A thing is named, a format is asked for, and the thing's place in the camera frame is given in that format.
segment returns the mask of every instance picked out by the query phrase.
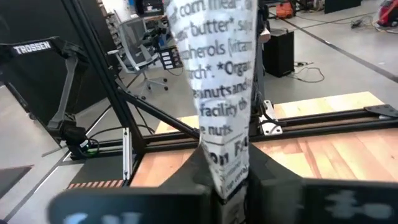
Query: wooden tabletop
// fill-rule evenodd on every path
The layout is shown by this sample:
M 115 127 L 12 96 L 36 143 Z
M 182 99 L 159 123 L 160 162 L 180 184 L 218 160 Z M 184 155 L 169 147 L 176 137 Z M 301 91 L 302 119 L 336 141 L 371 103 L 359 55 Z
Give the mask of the wooden tabletop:
M 289 118 L 381 105 L 370 92 L 274 105 L 278 118 Z M 197 128 L 196 116 L 179 120 Z M 156 133 L 177 131 L 160 123 Z M 254 143 L 302 177 L 350 180 L 398 180 L 398 129 L 381 129 Z M 131 186 L 157 187 L 189 158 L 194 149 L 146 154 Z

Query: office chair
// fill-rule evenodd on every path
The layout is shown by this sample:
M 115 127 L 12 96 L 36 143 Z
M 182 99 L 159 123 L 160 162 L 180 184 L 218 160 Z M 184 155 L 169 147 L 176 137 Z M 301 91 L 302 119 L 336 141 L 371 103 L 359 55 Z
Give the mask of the office chair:
M 141 89 L 138 97 L 143 100 L 146 98 L 144 90 L 151 90 L 153 86 L 162 86 L 165 91 L 169 90 L 166 86 L 166 78 L 148 78 L 145 69 L 153 64 L 159 58 L 159 54 L 155 51 L 153 40 L 147 39 L 145 24 L 142 18 L 132 18 L 120 23 L 118 27 L 119 38 L 122 48 L 108 52 L 109 55 L 115 55 L 122 69 L 128 74 L 142 74 L 144 81 L 137 86 Z

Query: black speaker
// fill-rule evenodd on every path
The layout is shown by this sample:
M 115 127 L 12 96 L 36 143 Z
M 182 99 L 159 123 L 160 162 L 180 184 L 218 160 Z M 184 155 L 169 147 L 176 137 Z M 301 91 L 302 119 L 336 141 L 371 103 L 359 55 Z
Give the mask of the black speaker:
M 262 64 L 267 73 L 283 77 L 294 72 L 294 32 L 272 30 L 263 45 Z

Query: black aluminum frame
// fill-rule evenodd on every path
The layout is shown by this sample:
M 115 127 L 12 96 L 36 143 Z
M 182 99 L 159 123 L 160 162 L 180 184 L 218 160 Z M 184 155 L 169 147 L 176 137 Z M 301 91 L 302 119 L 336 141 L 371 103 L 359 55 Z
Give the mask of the black aluminum frame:
M 78 35 L 80 36 L 83 48 L 86 50 L 90 63 L 106 89 L 109 101 L 111 102 L 111 106 L 114 108 L 116 116 L 122 126 L 124 128 L 129 128 L 131 131 L 132 147 L 134 149 L 134 153 L 136 153 L 137 157 L 140 158 L 134 163 L 135 169 L 133 169 L 132 177 L 134 176 L 137 169 L 136 167 L 139 166 L 145 153 L 196 148 L 198 146 L 200 135 L 197 129 L 173 118 L 148 102 L 131 95 L 130 91 L 120 80 L 117 79 L 112 67 L 110 67 L 106 61 L 105 54 L 100 47 L 100 43 L 88 22 L 87 15 L 81 7 L 79 0 L 62 0 L 62 2 L 73 22 L 73 25 L 75 26 L 76 31 L 78 32 Z M 180 132 L 143 136 L 131 114 L 131 111 L 129 110 L 127 101 L 174 127 Z M 380 115 L 386 115 L 386 111 L 388 111 L 387 116 L 380 118 Z M 373 120 L 361 120 L 355 123 L 344 124 L 329 123 L 334 121 L 352 121 L 363 118 L 373 118 Z M 286 123 L 286 126 L 282 127 L 282 134 L 270 136 L 258 134 L 256 136 L 250 136 L 250 141 L 259 142 L 322 134 L 364 131 L 370 129 L 398 128 L 398 111 L 389 105 L 380 105 L 359 110 L 287 118 L 281 119 L 280 121 Z M 325 124 L 306 128 L 300 127 L 302 125 L 319 123 Z M 99 156 L 115 156 L 123 153 L 121 149 L 123 146 L 122 139 L 103 141 L 99 144 L 102 148 L 120 146 L 120 149 L 104 150 L 99 153 Z

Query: concrete floor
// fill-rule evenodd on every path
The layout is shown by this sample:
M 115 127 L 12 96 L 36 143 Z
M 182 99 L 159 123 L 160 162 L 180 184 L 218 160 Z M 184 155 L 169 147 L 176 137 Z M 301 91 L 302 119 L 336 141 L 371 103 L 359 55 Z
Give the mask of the concrete floor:
M 398 108 L 396 97 L 398 85 L 381 75 L 381 73 L 390 73 L 398 77 L 398 63 L 394 57 L 398 49 L 397 36 L 377 32 L 374 29 L 351 30 L 349 24 L 331 22 L 350 22 L 354 16 L 360 18 L 362 15 L 376 12 L 380 2 L 379 0 L 364 0 L 361 7 L 327 15 L 322 12 L 298 14 L 300 17 L 288 20 L 291 24 L 284 21 L 271 21 L 272 28 L 288 28 L 295 31 L 295 60 L 313 62 L 311 67 L 320 68 L 325 75 L 325 80 L 310 84 L 291 78 L 274 78 L 266 75 L 265 97 L 274 103 L 285 103 L 370 91 L 383 102 Z M 354 55 L 363 63 L 347 55 Z M 179 73 L 180 70 L 176 69 L 173 72 Z M 148 76 L 169 79 L 169 91 L 155 89 L 153 93 L 147 94 L 148 102 L 174 117 L 195 114 L 191 92 L 183 76 L 175 77 L 162 69 L 150 70 Z M 298 76 L 306 80 L 320 78 L 316 70 L 303 72 Z M 132 79 L 130 75 L 123 75 L 123 77 L 124 83 Z M 109 101 L 103 100 L 80 113 L 78 124 L 89 127 L 108 105 Z M 143 124 L 135 109 L 133 107 L 131 109 L 137 123 Z M 145 113 L 144 117 L 150 127 L 154 129 L 157 127 L 159 120 Z M 119 125 L 114 111 L 109 110 L 91 134 Z M 117 139 L 121 138 L 121 132 L 112 131 L 101 134 L 97 138 L 98 140 Z M 24 110 L 5 87 L 0 88 L 0 146 L 0 169 L 34 165 L 33 169 L 0 199 L 0 218 L 9 220 L 10 224 L 46 223 L 45 208 L 50 199 L 68 185 L 81 165 L 56 168 L 54 165 L 63 159 L 66 151 L 58 151 L 41 158 L 42 153 L 55 149 L 57 145 L 40 124 L 31 121 L 26 116 Z M 40 185 L 47 173 L 52 173 L 52 175 Z

